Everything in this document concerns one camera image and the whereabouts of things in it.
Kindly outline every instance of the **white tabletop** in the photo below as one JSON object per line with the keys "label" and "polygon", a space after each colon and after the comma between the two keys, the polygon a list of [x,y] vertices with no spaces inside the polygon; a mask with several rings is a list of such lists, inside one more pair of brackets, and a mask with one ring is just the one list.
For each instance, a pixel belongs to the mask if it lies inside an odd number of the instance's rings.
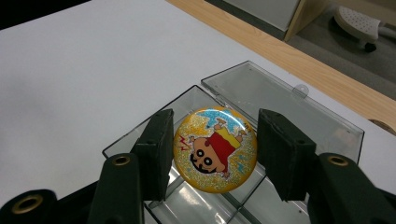
{"label": "white tabletop", "polygon": [[[62,198],[91,184],[105,147],[247,60],[303,83],[163,0],[95,0],[0,31],[0,205],[30,189]],[[360,166],[396,193],[396,138],[307,86],[366,131]]]}

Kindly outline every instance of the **glitter badge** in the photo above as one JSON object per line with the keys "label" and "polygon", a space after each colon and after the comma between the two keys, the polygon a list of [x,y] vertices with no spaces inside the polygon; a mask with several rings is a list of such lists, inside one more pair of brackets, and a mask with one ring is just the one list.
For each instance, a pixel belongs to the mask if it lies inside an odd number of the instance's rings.
{"label": "glitter badge", "polygon": [[223,193],[242,185],[257,160],[250,124],[229,108],[199,109],[177,129],[174,160],[181,176],[205,192]]}

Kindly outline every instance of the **cartoon character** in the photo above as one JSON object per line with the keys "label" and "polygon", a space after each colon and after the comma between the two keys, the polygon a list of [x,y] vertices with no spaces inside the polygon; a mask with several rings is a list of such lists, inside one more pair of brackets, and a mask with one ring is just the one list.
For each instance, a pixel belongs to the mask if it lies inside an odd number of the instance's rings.
{"label": "cartoon character", "polygon": [[214,132],[209,137],[195,138],[190,136],[193,152],[190,155],[190,161],[195,169],[203,174],[223,173],[225,178],[230,176],[228,172],[228,157],[241,146],[243,141],[242,135],[245,131],[239,131],[237,136],[228,133],[223,125],[226,123],[223,119],[217,119],[218,123],[214,125]]}

